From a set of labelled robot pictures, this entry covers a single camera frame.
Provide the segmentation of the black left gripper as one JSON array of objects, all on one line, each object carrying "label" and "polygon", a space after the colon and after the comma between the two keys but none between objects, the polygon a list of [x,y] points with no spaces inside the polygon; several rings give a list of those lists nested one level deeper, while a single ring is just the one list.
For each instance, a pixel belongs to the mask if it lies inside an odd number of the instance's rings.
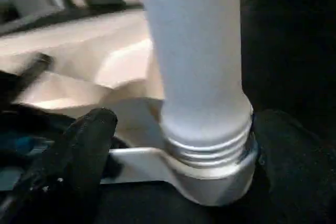
[{"label": "black left gripper", "polygon": [[[11,104],[44,72],[53,67],[53,57],[38,54],[17,74],[1,70],[1,104]],[[1,111],[1,189],[12,189],[32,159],[53,142],[74,119],[20,104]]]}]

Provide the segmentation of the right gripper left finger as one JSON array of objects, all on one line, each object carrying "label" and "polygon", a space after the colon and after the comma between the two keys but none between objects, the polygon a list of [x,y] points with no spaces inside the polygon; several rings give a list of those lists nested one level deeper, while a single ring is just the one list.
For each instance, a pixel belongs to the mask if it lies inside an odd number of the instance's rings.
[{"label": "right gripper left finger", "polygon": [[117,123],[106,108],[76,119],[1,202],[1,223],[91,223]]}]

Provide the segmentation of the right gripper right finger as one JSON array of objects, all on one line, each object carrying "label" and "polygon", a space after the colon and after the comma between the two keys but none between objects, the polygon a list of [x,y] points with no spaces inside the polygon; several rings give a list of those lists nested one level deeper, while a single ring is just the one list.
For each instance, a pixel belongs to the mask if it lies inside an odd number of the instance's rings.
[{"label": "right gripper right finger", "polygon": [[253,128],[281,222],[335,223],[335,145],[282,111],[258,112]]}]

